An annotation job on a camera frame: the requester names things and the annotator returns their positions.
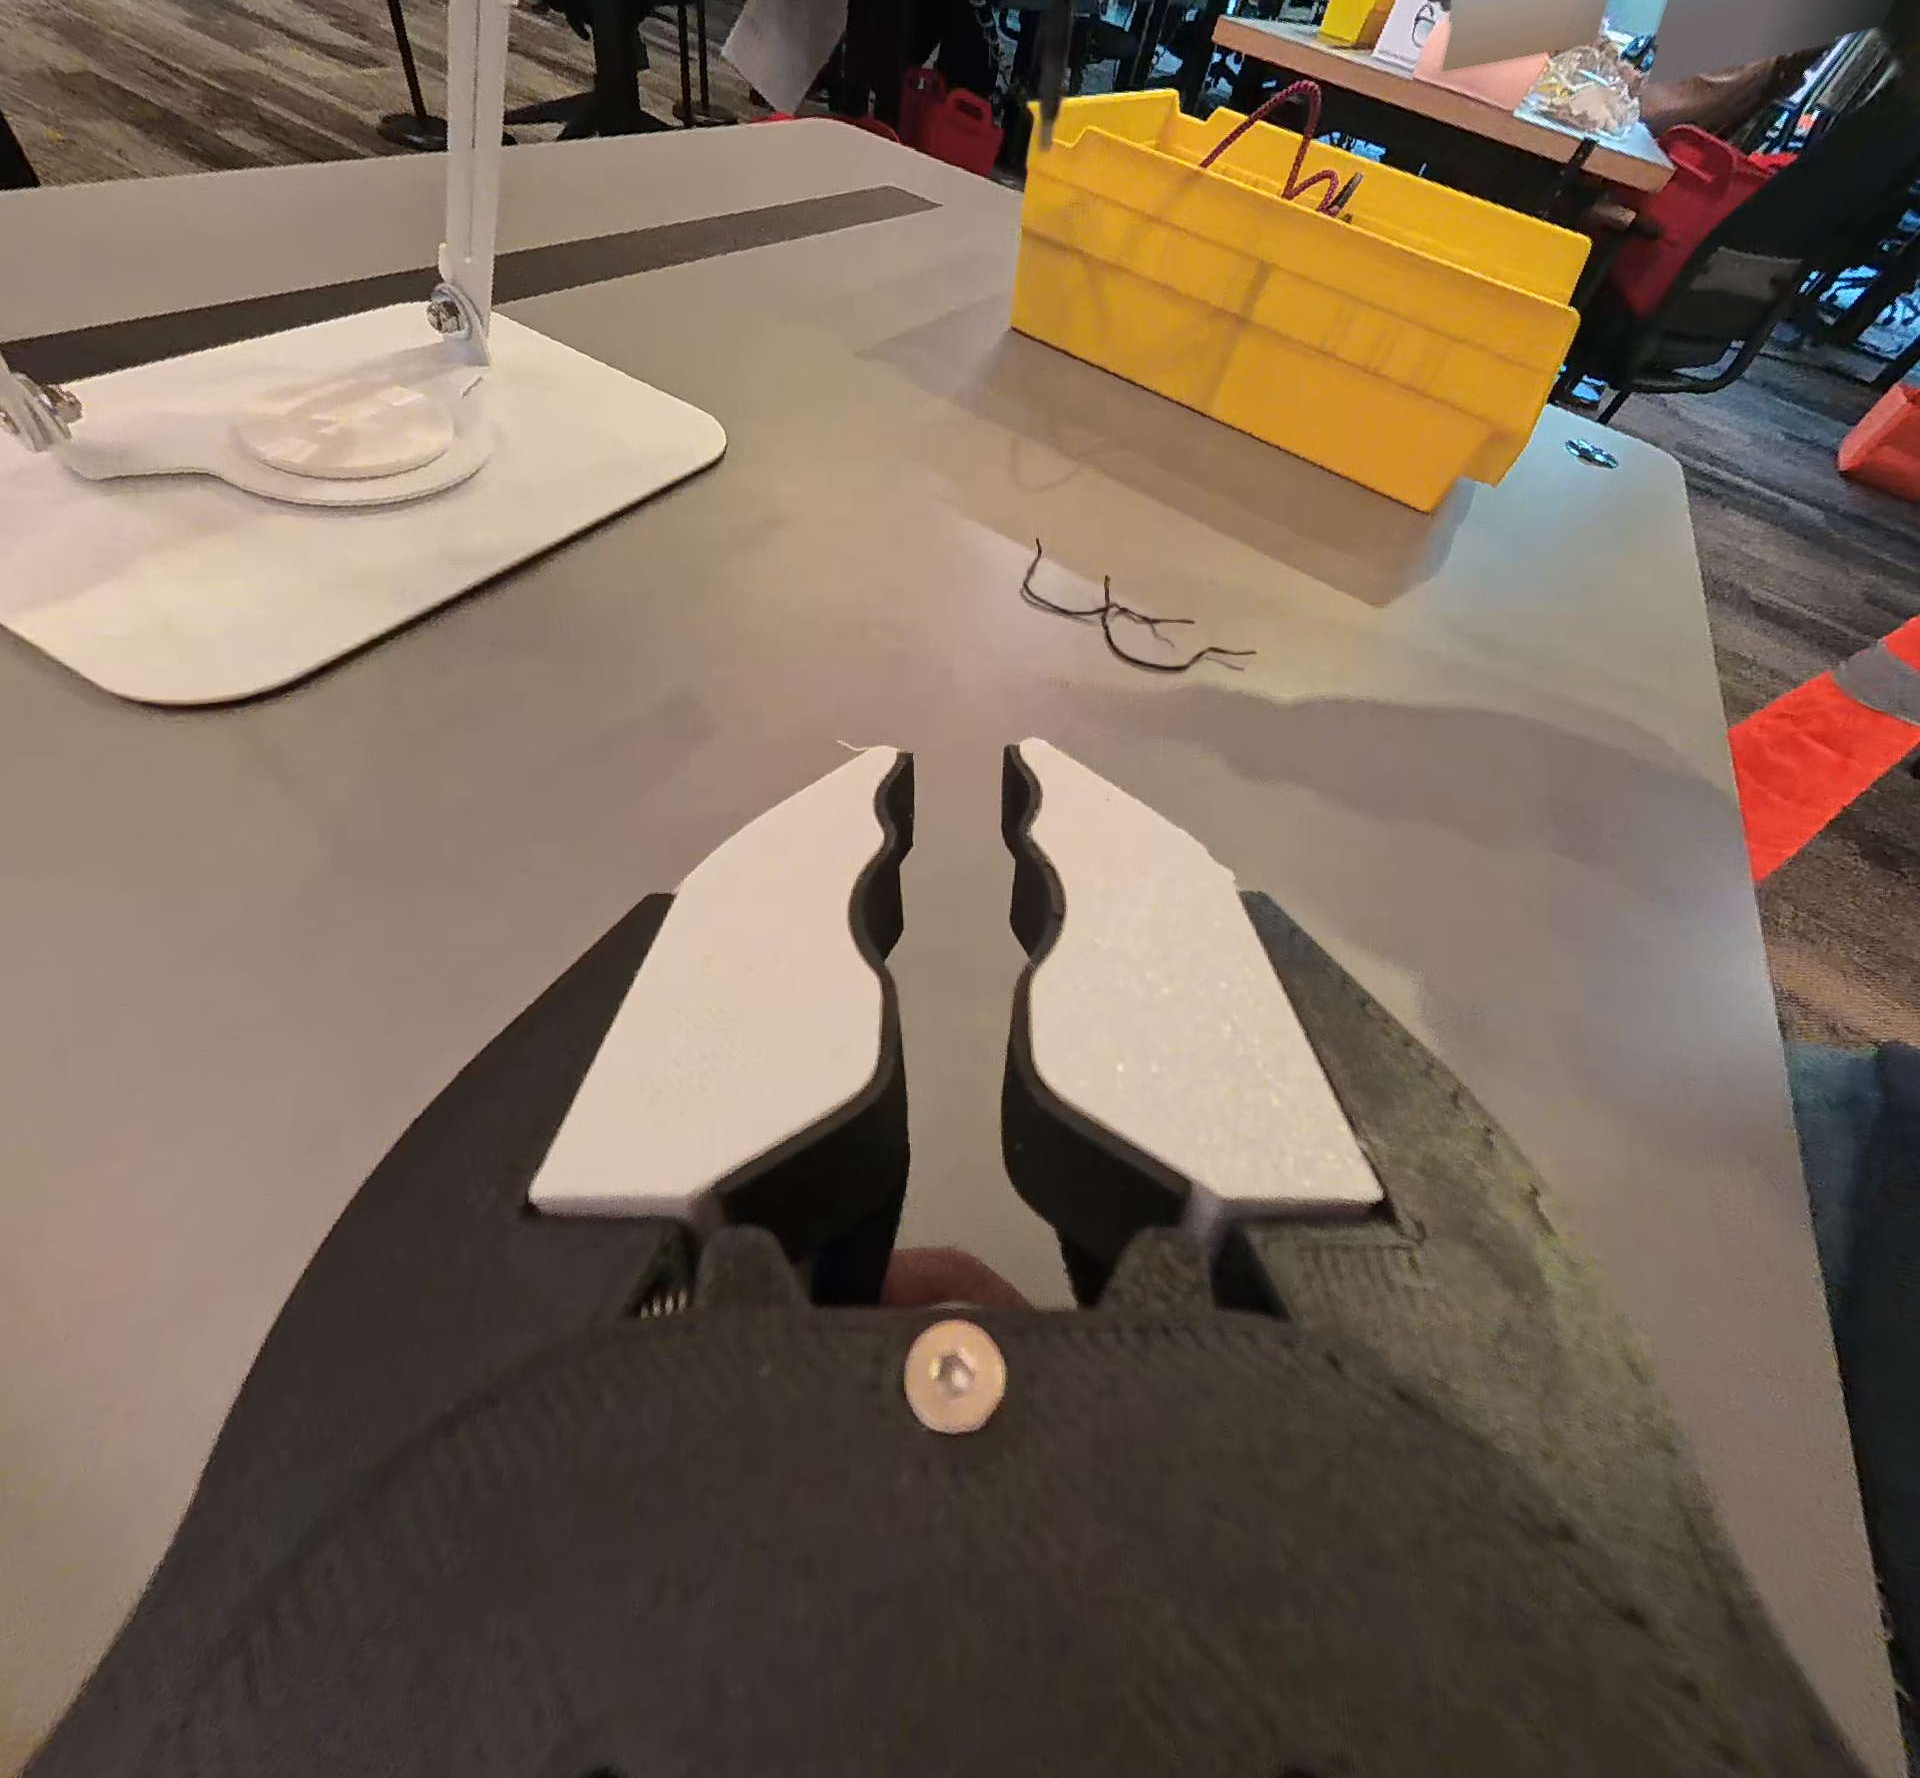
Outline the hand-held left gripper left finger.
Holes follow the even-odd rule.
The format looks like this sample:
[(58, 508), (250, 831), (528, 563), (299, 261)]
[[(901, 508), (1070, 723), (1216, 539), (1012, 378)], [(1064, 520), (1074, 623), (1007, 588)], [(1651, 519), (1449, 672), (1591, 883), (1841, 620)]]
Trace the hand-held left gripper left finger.
[(913, 759), (867, 746), (681, 879), (533, 1179), (544, 1220), (754, 1223), (794, 1260), (901, 1220), (910, 837)]

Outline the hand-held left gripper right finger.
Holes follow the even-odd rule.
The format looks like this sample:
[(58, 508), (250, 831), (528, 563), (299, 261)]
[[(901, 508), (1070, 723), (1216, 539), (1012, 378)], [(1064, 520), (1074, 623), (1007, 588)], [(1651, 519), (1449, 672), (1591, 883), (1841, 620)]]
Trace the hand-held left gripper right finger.
[(1242, 888), (1194, 831), (1054, 740), (1001, 759), (1012, 999), (1001, 1154), (1098, 1304), (1137, 1238), (1262, 1304), (1257, 1231), (1385, 1223), (1385, 1179)]

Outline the black twist tie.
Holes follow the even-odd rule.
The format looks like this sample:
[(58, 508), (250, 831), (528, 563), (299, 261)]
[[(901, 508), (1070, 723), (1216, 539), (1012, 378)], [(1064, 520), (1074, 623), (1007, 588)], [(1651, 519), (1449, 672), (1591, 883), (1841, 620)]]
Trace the black twist tie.
[(1257, 663), (1242, 643), (1200, 638), (1197, 620), (1129, 606), (1110, 581), (1099, 581), (1098, 623), (1108, 653), (1143, 679), (1194, 679), (1200, 665), (1242, 672)]
[(1039, 578), (1044, 578), (1044, 539), (1034, 539), (1034, 562), (1025, 562), (1025, 569), (1021, 569), (1021, 603), (1025, 603), (1025, 606), (1039, 606), (1039, 613), (1048, 613), (1048, 620), (1070, 620), (1070, 623), (1108, 623), (1110, 606), (1116, 606), (1116, 603), (1110, 603), (1110, 581), (1099, 581), (1099, 598), (1098, 598), (1098, 603), (1070, 606), (1070, 603), (1039, 594)]

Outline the yellow plastic bin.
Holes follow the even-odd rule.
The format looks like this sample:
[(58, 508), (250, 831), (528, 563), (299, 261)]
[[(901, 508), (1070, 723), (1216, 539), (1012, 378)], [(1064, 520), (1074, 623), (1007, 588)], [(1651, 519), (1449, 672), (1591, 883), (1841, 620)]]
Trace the yellow plastic bin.
[(1070, 98), (1034, 141), (1012, 325), (1408, 512), (1501, 485), (1578, 328), (1578, 229), (1357, 158), (1325, 92), (1194, 120)]

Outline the white stand base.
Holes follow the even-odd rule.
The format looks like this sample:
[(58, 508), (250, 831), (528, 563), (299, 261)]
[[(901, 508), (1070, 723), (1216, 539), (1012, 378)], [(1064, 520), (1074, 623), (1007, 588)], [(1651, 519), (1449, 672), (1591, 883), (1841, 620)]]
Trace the white stand base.
[[(726, 462), (720, 417), (494, 314), (489, 365), (360, 308), (76, 383), (76, 431), (4, 435), (0, 620), (142, 706), (250, 703)], [(250, 452), (264, 417), (431, 393), (431, 462)]]

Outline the orange traffic cone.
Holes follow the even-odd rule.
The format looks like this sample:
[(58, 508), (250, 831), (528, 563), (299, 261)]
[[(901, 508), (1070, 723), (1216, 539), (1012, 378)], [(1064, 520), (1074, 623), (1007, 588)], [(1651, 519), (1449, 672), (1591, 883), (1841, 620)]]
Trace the orange traffic cone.
[(1920, 623), (1731, 730), (1748, 879), (1770, 879), (1920, 746)]

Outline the person's jeans leg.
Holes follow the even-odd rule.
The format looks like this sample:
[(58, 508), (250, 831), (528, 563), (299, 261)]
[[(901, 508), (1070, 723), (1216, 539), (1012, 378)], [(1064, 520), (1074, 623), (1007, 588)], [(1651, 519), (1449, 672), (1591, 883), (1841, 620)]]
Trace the person's jeans leg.
[(1785, 1045), (1903, 1759), (1920, 1759), (1920, 1051)]

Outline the orange box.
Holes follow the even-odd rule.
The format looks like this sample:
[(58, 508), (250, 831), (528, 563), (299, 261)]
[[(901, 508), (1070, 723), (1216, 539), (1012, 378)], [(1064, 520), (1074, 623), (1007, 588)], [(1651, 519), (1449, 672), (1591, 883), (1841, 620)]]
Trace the orange box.
[(1920, 391), (1891, 383), (1837, 450), (1837, 469), (1899, 502), (1920, 502)]

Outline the black office chair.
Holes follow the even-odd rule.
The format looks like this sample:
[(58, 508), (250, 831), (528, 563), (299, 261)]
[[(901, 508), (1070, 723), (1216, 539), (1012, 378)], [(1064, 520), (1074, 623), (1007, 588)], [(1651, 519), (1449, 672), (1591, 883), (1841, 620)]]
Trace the black office chair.
[[(1916, 185), (1916, 28), (1886, 28), (1882, 85), (1825, 135), (1814, 135), (1785, 171), (1739, 202), (1684, 261), (1653, 314), (1635, 314), (1602, 279), (1578, 314), (1555, 407), (1568, 407), (1583, 378), (1605, 383), (1602, 422), (1635, 393), (1723, 391), (1766, 347), (1795, 293), (1841, 256), (1857, 256), (1874, 229)], [(1731, 141), (1770, 98), (1799, 92), (1799, 64), (1756, 64), (1733, 73), (1695, 73), (1673, 85), (1663, 130), (1690, 125)]]

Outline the red bin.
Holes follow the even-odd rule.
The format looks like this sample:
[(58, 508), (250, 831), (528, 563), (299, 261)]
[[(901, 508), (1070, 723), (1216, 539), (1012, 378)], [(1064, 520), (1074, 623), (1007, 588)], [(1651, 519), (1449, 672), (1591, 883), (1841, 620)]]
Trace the red bin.
[(901, 79), (901, 141), (968, 175), (997, 175), (1001, 120), (971, 92), (945, 92), (944, 69), (910, 64)]
[(1673, 125), (1659, 135), (1670, 183), (1645, 200), (1635, 234), (1613, 261), (1613, 293), (1645, 318), (1663, 306), (1690, 250), (1748, 202), (1795, 153), (1747, 153), (1716, 135)]

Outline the white hanging paper sheet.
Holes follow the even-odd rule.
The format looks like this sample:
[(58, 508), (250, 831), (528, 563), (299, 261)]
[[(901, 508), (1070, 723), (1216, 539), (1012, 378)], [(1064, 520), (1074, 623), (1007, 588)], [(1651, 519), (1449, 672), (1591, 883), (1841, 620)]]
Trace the white hanging paper sheet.
[(852, 0), (746, 0), (726, 64), (771, 105), (800, 110), (848, 37)]

